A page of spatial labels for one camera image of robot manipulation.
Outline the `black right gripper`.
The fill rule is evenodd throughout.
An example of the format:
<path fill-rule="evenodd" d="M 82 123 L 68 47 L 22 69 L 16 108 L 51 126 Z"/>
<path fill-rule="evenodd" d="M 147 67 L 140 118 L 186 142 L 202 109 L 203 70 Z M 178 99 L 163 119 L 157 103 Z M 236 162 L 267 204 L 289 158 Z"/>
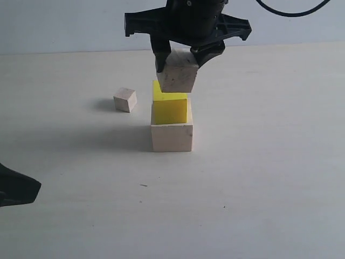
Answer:
<path fill-rule="evenodd" d="M 167 1 L 161 8 L 125 13 L 125 35 L 150 35 L 156 72 L 161 73 L 171 54 L 170 41 L 191 47 L 199 67 L 225 50 L 223 40 L 247 40 L 252 28 L 247 19 L 223 14 L 228 1 Z"/>

